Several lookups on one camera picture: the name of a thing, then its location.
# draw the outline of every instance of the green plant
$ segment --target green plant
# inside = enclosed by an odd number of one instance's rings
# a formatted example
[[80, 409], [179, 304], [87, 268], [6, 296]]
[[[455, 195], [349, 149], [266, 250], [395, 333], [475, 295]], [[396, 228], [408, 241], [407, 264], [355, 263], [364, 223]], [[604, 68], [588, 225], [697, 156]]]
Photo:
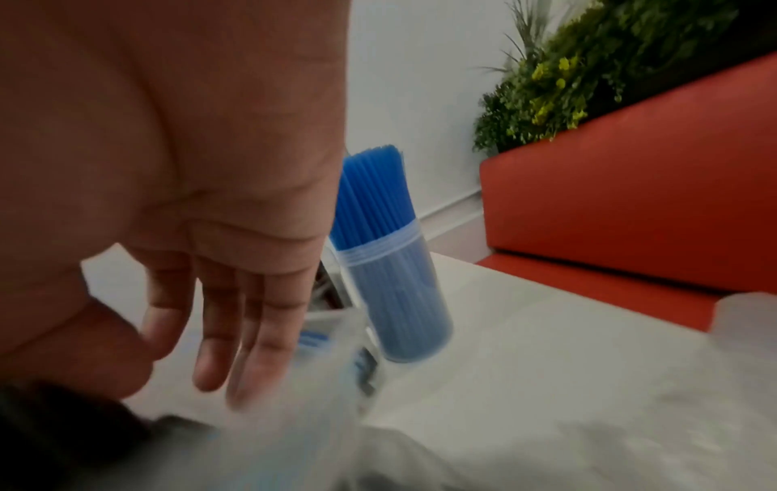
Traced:
[[[588, 117], [592, 99], [620, 103], [634, 82], [717, 40], [737, 17], [737, 4], [737, 0], [593, 2], [546, 42], [535, 45], [532, 55], [527, 48], [495, 91], [483, 96], [474, 148], [502, 152], [576, 128]], [[514, 13], [526, 11], [525, 7], [517, 11], [516, 4], [512, 8]]]

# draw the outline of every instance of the table surface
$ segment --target table surface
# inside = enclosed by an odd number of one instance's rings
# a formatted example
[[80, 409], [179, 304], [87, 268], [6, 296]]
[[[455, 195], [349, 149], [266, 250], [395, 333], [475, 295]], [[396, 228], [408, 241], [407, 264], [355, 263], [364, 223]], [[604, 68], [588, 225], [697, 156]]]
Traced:
[[[564, 423], [626, 420], [704, 341], [662, 320], [433, 258], [454, 336], [424, 362], [386, 363], [367, 423], [401, 430], [450, 459], [558, 439]], [[223, 393], [199, 394], [190, 382], [198, 338], [197, 327], [188, 328], [130, 407], [219, 422]]]

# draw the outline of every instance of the baseboard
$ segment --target baseboard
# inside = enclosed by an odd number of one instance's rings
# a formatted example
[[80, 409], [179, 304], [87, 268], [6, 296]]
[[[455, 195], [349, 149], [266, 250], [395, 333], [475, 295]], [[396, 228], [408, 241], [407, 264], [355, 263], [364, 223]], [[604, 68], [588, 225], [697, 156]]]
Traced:
[[489, 256], [480, 189], [431, 210], [420, 217], [432, 252], [476, 263]]

